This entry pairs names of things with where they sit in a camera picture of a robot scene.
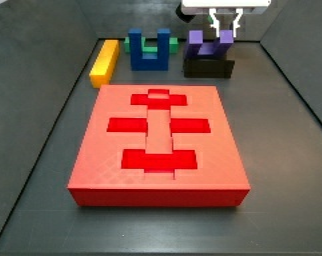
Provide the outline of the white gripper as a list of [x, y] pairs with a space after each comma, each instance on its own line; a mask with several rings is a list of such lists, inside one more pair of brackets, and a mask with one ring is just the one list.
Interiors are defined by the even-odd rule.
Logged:
[[220, 21], [216, 17], [216, 8], [236, 8], [235, 19], [232, 21], [232, 35], [237, 37], [240, 28], [240, 19], [244, 14], [243, 8], [268, 7], [271, 0], [181, 0], [184, 8], [209, 8], [208, 16], [211, 19], [211, 28], [215, 29], [216, 38], [220, 37]]

